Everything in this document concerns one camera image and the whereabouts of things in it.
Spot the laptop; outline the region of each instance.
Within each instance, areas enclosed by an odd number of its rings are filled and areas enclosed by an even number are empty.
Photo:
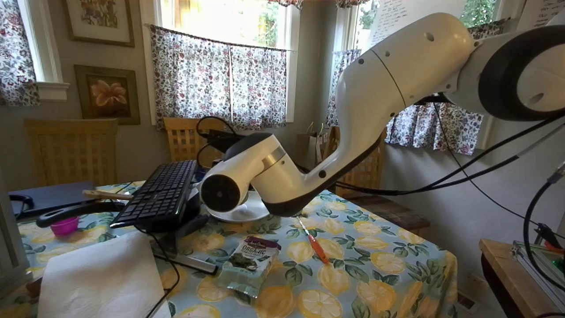
[[[84,188],[93,188],[91,181],[56,183],[10,190],[10,203],[15,217],[37,215],[47,210],[91,201],[82,195]]]

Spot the keyboard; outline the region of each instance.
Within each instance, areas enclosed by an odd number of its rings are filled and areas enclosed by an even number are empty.
[[[180,226],[195,165],[195,160],[158,164],[111,220],[111,227],[132,224],[144,231],[165,231]]]

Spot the picture frame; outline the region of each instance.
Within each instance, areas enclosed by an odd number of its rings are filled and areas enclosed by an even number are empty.
[[[74,65],[82,118],[118,118],[121,125],[139,123],[135,72]]]
[[[65,0],[74,40],[134,45],[128,0]]]

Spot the table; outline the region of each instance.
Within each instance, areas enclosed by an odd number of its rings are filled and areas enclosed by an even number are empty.
[[[557,312],[531,273],[513,256],[511,243],[480,240],[483,275],[508,316]]]
[[[112,213],[81,215],[81,231],[67,240],[49,229],[21,224],[35,277],[45,261],[79,245],[109,240],[130,227],[107,229]],[[229,256],[248,236],[275,238],[282,245],[271,261],[257,300],[217,286],[215,275],[180,266],[180,282],[167,296],[174,316],[453,316],[457,259],[421,236],[402,229],[330,190],[319,192],[300,213],[330,257],[323,264],[294,217],[268,215],[255,222],[213,220],[181,238],[183,248]],[[157,261],[164,286],[174,280],[169,263]],[[24,289],[0,301],[8,310],[33,314]]]

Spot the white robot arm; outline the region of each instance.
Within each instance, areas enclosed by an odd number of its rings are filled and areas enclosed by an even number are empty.
[[[501,118],[541,118],[561,111],[559,104],[543,100],[549,82],[531,88],[531,77],[520,74],[547,47],[565,42],[565,29],[554,31],[540,31],[543,45],[538,49],[538,33],[508,35],[474,49],[473,36],[457,17],[421,17],[346,67],[337,91],[338,144],[323,162],[301,173],[273,134],[250,134],[204,174],[201,199],[215,211],[229,211],[245,201],[252,185],[270,213],[293,215],[376,146],[391,112],[434,91],[444,91],[460,105],[481,104]],[[522,47],[527,47],[526,59],[513,56]],[[538,77],[536,68],[529,68],[533,79]]]

